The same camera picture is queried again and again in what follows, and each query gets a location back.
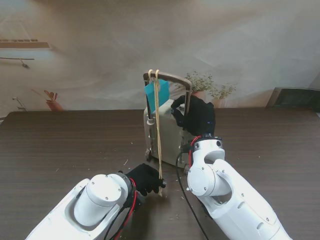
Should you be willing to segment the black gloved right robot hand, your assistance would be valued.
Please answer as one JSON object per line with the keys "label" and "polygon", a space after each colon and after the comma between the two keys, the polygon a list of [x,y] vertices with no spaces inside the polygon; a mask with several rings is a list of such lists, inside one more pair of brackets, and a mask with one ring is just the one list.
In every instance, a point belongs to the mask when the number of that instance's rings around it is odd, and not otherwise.
{"label": "black gloved right robot hand", "polygon": [[185,95],[180,96],[171,104],[171,113],[176,124],[187,130],[193,136],[205,134],[214,135],[216,126],[216,115],[214,105],[211,102],[204,102],[202,99],[191,95],[189,111],[184,116],[178,107],[185,102]]}

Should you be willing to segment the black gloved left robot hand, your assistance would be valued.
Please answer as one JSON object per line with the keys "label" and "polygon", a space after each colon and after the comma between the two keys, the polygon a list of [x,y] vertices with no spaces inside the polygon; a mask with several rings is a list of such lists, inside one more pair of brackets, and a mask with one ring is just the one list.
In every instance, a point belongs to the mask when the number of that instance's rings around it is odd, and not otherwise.
{"label": "black gloved left robot hand", "polygon": [[124,180],[129,182],[132,188],[135,187],[144,197],[151,192],[158,194],[160,188],[166,187],[164,180],[159,178],[159,172],[145,163],[138,165],[126,174],[123,171],[118,171],[117,174],[125,178]]}

